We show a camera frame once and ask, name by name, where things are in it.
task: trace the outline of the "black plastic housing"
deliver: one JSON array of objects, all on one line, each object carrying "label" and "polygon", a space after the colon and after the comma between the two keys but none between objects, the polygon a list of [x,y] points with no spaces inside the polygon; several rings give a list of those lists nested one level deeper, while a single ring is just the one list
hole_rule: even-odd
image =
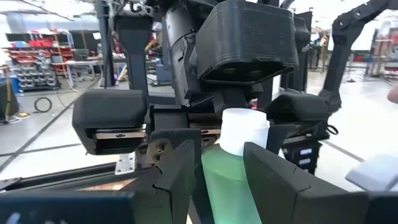
[{"label": "black plastic housing", "polygon": [[186,224],[194,161],[187,140],[121,190],[4,192],[0,223]]},{"label": "black plastic housing", "polygon": [[246,1],[219,3],[196,36],[198,78],[251,85],[298,66],[293,14]]},{"label": "black plastic housing", "polygon": [[72,126],[92,155],[130,153],[142,139],[98,139],[96,133],[140,128],[146,113],[147,102],[141,90],[88,90],[73,106]]},{"label": "black plastic housing", "polygon": [[275,123],[304,123],[324,121],[329,112],[325,101],[319,96],[286,91],[267,107],[267,117]]},{"label": "black plastic housing", "polygon": [[284,147],[285,158],[298,168],[315,175],[319,151],[322,147],[318,141],[303,141]]},{"label": "black plastic housing", "polygon": [[243,159],[262,223],[397,223],[394,192],[347,192],[251,142]]},{"label": "black plastic housing", "polygon": [[9,109],[7,111],[7,95],[8,95],[8,89],[7,89],[7,84],[2,83],[0,84],[0,119],[5,119],[6,118],[6,113],[7,116],[12,116],[16,113],[18,113],[19,106],[18,106],[18,101],[15,96],[15,93],[12,89],[12,86],[10,84],[10,103],[9,103]]}]

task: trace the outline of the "shelving unit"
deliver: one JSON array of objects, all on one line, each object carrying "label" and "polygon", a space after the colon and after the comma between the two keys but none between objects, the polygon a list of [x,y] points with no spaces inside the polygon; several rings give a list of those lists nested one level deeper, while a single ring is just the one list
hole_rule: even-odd
[{"label": "shelving unit", "polygon": [[[53,47],[52,49],[52,57],[53,59],[55,57],[58,57],[57,61],[53,60],[55,63],[62,63],[66,62],[68,60],[73,60],[73,53],[72,49],[70,47],[60,47],[60,52],[58,51],[58,47]],[[64,69],[62,65],[53,65],[55,73],[60,76],[65,76]]]},{"label": "shelving unit", "polygon": [[60,87],[52,66],[54,47],[9,47],[11,71],[18,77],[19,91],[56,90]]}]

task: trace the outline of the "green liquid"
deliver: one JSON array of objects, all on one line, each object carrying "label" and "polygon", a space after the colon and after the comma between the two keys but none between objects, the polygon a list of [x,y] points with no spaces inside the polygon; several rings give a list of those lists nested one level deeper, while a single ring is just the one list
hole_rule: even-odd
[{"label": "green liquid", "polygon": [[261,224],[243,157],[215,144],[207,147],[201,161],[215,224]]}]

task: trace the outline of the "screw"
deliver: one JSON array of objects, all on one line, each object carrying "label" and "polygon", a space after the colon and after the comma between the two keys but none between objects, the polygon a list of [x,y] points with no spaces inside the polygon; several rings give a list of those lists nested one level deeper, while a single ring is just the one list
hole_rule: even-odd
[{"label": "screw", "polygon": [[157,152],[164,152],[163,146],[157,146],[157,147],[156,147],[156,151],[157,151]]}]

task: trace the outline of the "white bottle cap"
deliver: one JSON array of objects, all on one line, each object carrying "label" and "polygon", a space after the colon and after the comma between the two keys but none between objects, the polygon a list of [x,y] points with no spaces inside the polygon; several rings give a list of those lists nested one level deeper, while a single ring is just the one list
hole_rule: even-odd
[{"label": "white bottle cap", "polygon": [[269,121],[261,111],[228,108],[223,111],[220,146],[226,152],[243,156],[245,142],[267,146]]}]

